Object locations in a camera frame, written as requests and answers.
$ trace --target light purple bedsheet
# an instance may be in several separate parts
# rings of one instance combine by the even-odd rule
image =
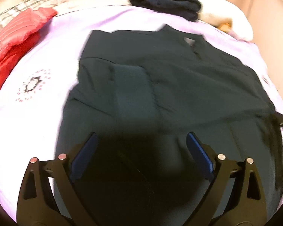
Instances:
[[[40,30],[40,42],[20,60],[0,90],[0,203],[14,220],[20,185],[30,158],[54,158],[63,106],[69,91],[77,84],[78,59],[91,30],[157,31],[164,24],[203,34],[210,44],[239,58],[258,74],[277,111],[283,113],[283,101],[253,43],[237,41],[204,22],[189,22],[138,7],[107,6],[57,16]],[[41,70],[51,72],[46,84],[44,81],[31,96],[20,93],[23,82]],[[15,165],[2,162],[6,157]]]

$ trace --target red down jacket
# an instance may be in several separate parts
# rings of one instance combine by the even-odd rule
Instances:
[[[53,8],[28,8],[0,31],[0,89],[18,61],[40,39],[38,30],[56,14]]]

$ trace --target checkered fabric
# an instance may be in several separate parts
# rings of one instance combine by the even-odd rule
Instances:
[[[20,12],[27,8],[35,9],[48,0],[25,0],[22,3],[5,10],[0,14],[0,31]]]

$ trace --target brown object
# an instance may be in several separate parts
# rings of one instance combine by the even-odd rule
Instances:
[[[223,23],[218,27],[218,30],[221,30],[225,33],[229,33],[232,29],[232,26],[228,23]]]

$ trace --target screw head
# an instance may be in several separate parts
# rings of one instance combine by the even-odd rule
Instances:
[[[33,164],[33,163],[36,163],[36,162],[37,162],[37,160],[38,160],[38,159],[37,159],[36,157],[31,158],[31,159],[30,159],[30,163],[32,163],[32,164]]]
[[[253,164],[254,163],[254,160],[252,158],[247,158],[246,161],[249,163],[249,164]]]
[[[218,159],[221,161],[224,161],[226,159],[226,156],[224,154],[217,155]]]
[[[59,158],[59,160],[65,160],[66,159],[66,157],[67,157],[67,155],[66,154],[59,154],[59,156],[58,156],[58,158]]]

